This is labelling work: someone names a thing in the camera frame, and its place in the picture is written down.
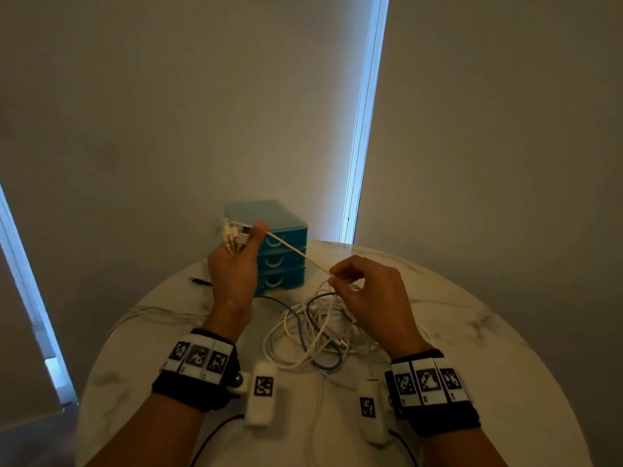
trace blue cable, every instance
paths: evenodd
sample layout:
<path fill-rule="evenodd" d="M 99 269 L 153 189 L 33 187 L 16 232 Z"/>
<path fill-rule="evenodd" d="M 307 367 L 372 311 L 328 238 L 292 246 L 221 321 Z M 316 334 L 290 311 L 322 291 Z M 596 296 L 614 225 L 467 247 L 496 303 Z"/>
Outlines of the blue cable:
<path fill-rule="evenodd" d="M 307 312 L 307 316 L 309 320 L 314 325 L 317 331 L 320 331 L 320 328 L 318 327 L 316 322 L 312 319 L 312 314 L 310 313 L 310 305 L 312 304 L 313 301 L 317 300 L 318 298 L 322 298 L 324 296 L 330 296 L 330 295 L 335 295 L 335 293 L 323 293 L 322 295 L 315 296 L 314 298 L 310 299 L 307 302 L 307 307 L 305 308 L 305 311 Z M 299 330 L 299 339 L 301 340 L 301 346 L 303 347 L 303 350 L 307 352 L 307 346 L 305 345 L 305 340 L 303 339 L 303 331 L 301 330 L 301 319 L 299 318 L 299 315 L 297 314 L 297 312 L 294 311 L 290 306 L 286 305 L 283 301 L 278 300 L 277 298 L 273 298 L 268 295 L 256 295 L 255 298 L 266 298 L 272 301 L 276 301 L 278 304 L 285 306 L 288 309 L 288 311 L 290 311 L 290 313 L 294 315 L 294 317 L 297 319 L 297 329 Z M 332 365 L 330 367 L 326 367 L 325 365 L 319 364 L 318 362 L 314 360 L 312 360 L 311 363 L 314 365 L 314 367 L 317 367 L 320 370 L 326 370 L 327 372 L 330 372 L 332 370 L 338 369 L 339 366 L 342 365 L 342 361 L 344 358 L 342 356 L 342 351 L 339 350 L 339 345 L 336 344 L 335 341 L 331 337 L 327 336 L 325 333 L 322 333 L 322 337 L 326 337 L 327 339 L 330 340 L 329 345 L 331 345 L 331 347 L 334 348 L 338 354 L 338 362 L 335 365 Z"/>

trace right hand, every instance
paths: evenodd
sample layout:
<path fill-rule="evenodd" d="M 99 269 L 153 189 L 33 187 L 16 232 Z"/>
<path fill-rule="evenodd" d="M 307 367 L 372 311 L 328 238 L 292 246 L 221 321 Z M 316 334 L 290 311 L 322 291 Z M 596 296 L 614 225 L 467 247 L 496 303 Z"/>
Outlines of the right hand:
<path fill-rule="evenodd" d="M 362 329 L 378 341 L 392 360 L 432 349 L 417 330 L 400 272 L 358 255 L 329 269 L 335 289 Z M 349 285 L 365 278 L 363 289 Z"/>

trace round table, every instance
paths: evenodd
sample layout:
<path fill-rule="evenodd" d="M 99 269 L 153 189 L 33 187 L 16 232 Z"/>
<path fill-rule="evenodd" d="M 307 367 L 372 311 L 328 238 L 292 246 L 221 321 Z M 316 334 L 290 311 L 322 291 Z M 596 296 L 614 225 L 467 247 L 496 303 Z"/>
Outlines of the round table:
<path fill-rule="evenodd" d="M 401 272 L 418 325 L 460 370 L 483 429 L 509 466 L 592 465 L 578 421 L 554 377 L 521 336 L 476 297 L 430 270 L 383 252 L 317 241 L 308 243 L 307 252 L 326 268 L 359 254 Z M 206 261 L 162 282 L 138 304 L 205 313 L 211 306 L 211 289 L 189 282 L 190 276 L 209 280 Z M 271 295 L 294 305 L 309 298 L 325 279 L 326 274 L 308 264 L 303 287 Z M 243 370 L 251 370 L 263 357 L 262 338 L 282 310 L 265 299 L 253 301 L 253 321 L 238 341 Z M 177 338 L 190 329 L 191 324 L 162 324 L 139 317 L 113 332 L 91 370 L 80 405 L 77 466 L 87 463 L 136 412 Z M 290 352 L 294 358 L 300 351 L 287 338 L 282 343 L 277 349 L 284 356 Z M 378 361 L 370 368 L 370 359 L 348 357 L 333 378 L 356 386 L 370 376 L 370 370 L 382 377 L 387 366 Z M 313 370 L 280 372 L 273 424 L 263 430 L 244 428 L 242 422 L 229 424 L 208 444 L 198 466 L 410 465 L 397 443 L 385 448 L 367 444 L 359 431 L 356 393 L 323 380 Z M 321 396 L 317 423 L 311 429 Z M 244 408 L 242 398 L 208 413 L 198 444 L 224 418 Z M 417 442 L 408 425 L 400 422 L 397 429 Z"/>

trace black wristband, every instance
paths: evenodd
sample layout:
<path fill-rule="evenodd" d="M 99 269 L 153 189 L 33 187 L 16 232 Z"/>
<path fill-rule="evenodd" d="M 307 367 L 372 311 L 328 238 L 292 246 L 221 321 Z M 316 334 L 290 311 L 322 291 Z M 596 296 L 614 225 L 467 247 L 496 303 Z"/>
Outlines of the black wristband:
<path fill-rule="evenodd" d="M 480 427 L 463 383 L 439 349 L 396 359 L 385 380 L 396 418 L 406 419 L 419 437 Z"/>
<path fill-rule="evenodd" d="M 196 328 L 181 338 L 152 384 L 152 393 L 206 413 L 238 395 L 227 391 L 240 370 L 236 346 L 228 339 Z"/>

